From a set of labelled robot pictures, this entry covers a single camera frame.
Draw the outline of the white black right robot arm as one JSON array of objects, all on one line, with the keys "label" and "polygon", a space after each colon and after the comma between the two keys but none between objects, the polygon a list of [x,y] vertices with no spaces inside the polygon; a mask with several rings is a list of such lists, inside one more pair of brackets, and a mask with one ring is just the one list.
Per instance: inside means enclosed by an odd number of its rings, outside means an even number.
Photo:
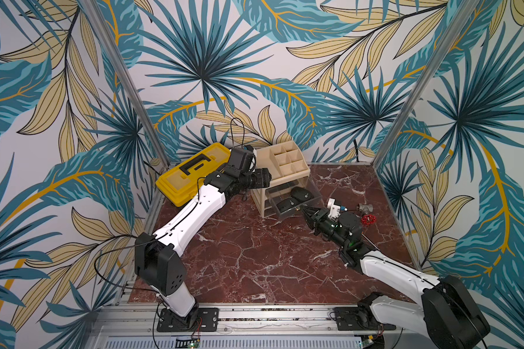
[{"label": "white black right robot arm", "polygon": [[474,348],[485,342],[491,327],[457,277],[423,273],[366,244],[361,219],[353,212],[332,214],[327,208],[306,205],[301,212],[314,235],[339,248],[346,267],[387,284],[409,299],[404,302],[386,295],[365,298],[362,304],[379,323],[420,334],[438,348]]}]

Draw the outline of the black computer mouse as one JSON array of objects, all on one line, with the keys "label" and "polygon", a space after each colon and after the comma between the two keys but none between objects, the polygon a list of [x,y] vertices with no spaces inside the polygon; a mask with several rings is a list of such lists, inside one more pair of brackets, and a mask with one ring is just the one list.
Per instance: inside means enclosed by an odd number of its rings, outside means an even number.
[{"label": "black computer mouse", "polygon": [[291,209],[294,209],[297,205],[299,205],[298,200],[296,200],[293,197],[283,199],[281,202],[277,204],[277,210],[279,213],[285,213]]},{"label": "black computer mouse", "polygon": [[298,200],[300,203],[308,202],[314,198],[311,191],[303,187],[294,187],[291,189],[291,197]]}]

